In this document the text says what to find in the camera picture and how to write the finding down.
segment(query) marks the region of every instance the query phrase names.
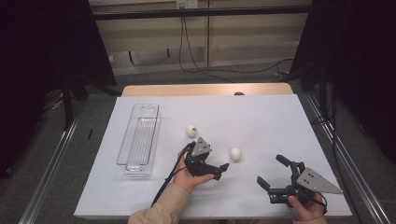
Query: white ball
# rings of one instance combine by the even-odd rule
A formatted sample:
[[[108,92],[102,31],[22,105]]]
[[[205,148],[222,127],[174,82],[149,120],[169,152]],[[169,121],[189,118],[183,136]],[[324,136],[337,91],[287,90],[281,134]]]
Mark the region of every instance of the white ball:
[[[195,126],[189,125],[189,126],[187,127],[186,132],[187,132],[187,135],[188,135],[189,137],[194,137],[194,136],[197,134],[198,131],[197,131],[197,128],[195,128]]]
[[[233,161],[239,161],[242,157],[242,152],[239,148],[233,147],[230,151],[230,157]]]

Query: black bar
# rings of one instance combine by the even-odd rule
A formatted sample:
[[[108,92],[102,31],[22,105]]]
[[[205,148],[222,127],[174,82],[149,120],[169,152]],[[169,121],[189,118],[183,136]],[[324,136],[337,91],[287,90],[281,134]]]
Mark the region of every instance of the black bar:
[[[71,103],[70,97],[70,87],[69,87],[69,80],[66,73],[64,73],[63,85],[62,85],[62,94],[64,98],[64,131],[67,131],[70,124],[73,121],[73,108]]]
[[[196,9],[165,9],[147,11],[113,11],[94,12],[91,15],[82,14],[57,14],[52,18],[84,19],[96,21],[151,19],[151,18],[177,18],[177,17],[206,17],[206,16],[235,16],[235,15],[261,15],[261,14],[296,14],[308,12],[321,12],[332,10],[334,6],[315,7],[289,6],[289,7],[228,7],[228,8],[196,8]]]

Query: aluminum rail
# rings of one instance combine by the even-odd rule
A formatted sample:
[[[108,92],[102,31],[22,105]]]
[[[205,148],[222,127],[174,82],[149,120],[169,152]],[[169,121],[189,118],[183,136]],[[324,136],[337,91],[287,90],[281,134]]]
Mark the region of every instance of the aluminum rail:
[[[238,16],[263,14],[299,14],[322,13],[339,9],[337,5],[320,7],[289,6],[289,7],[228,7],[228,8],[195,8],[195,9],[165,9],[145,11],[108,11],[93,12],[92,14],[56,14],[53,19],[65,20],[95,20],[114,21],[131,19],[178,18],[178,17],[207,17],[207,16]]]
[[[312,93],[308,93],[306,95],[308,98],[309,104],[311,104],[314,113],[318,118],[321,118],[320,109],[318,108],[318,100]],[[329,122],[321,122],[321,126],[324,132],[329,137],[329,140],[332,141],[332,135],[334,128]],[[336,135],[334,139],[336,154],[340,159],[341,163],[343,163],[346,171],[351,178],[355,188],[357,189],[358,193],[360,194],[361,198],[363,199],[364,203],[366,204],[368,210],[370,211],[375,223],[377,224],[391,224],[390,218],[387,216],[384,208],[382,207],[380,201],[377,199],[373,191],[371,190],[370,186],[367,184],[361,172],[359,171],[358,167],[355,165],[355,162],[350,157],[349,153],[347,152],[346,147],[341,142],[341,139]]]
[[[81,103],[81,105],[78,104],[78,106],[76,106],[77,114],[73,119],[72,123],[70,124],[69,128],[66,131],[64,131],[61,140],[58,146],[56,147],[55,152],[49,162],[47,170],[43,174],[33,197],[31,198],[30,202],[27,204],[25,210],[23,211],[19,224],[35,223],[35,219],[37,218],[41,206],[47,196],[47,193],[50,190],[50,185],[52,183],[52,180],[57,174],[59,165],[62,161],[62,157],[64,156],[64,153],[67,150],[67,146],[69,145],[69,142],[77,127],[79,118],[83,111],[83,107],[84,107],[84,103]]]

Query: wall outlet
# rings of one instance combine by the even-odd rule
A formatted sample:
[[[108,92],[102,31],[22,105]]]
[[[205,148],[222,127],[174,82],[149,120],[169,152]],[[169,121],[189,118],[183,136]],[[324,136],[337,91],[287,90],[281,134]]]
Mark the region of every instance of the wall outlet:
[[[187,8],[198,8],[198,0],[187,0]]]
[[[187,8],[187,0],[177,0],[176,9]]]

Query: table surface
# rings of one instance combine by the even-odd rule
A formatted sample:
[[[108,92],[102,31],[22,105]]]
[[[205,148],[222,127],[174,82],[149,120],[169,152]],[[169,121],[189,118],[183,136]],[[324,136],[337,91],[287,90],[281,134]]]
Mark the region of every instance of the table surface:
[[[207,89],[206,84],[146,87],[151,89],[148,91],[151,96],[118,98],[75,216],[128,217],[149,207],[176,162],[176,154],[195,140],[185,133],[189,124],[196,125],[198,135],[212,146],[206,162],[215,166],[229,162],[230,167],[220,181],[211,181],[194,191],[182,218],[292,217],[292,210],[285,204],[270,204],[266,191],[256,183],[260,175],[272,188],[285,188],[290,184],[290,168],[276,161],[276,154],[291,161],[304,161],[305,166],[337,185],[298,97],[291,94],[289,85],[209,84]],[[122,96],[139,94],[141,88],[127,87]],[[183,90],[189,92],[188,96],[179,96]],[[246,96],[226,96],[236,91]],[[217,92],[222,96],[208,96]],[[159,104],[163,119],[153,173],[146,178],[126,176],[116,164],[135,104]],[[232,147],[241,148],[240,162],[229,158]],[[326,198],[327,216],[351,215],[344,195],[326,194]]]

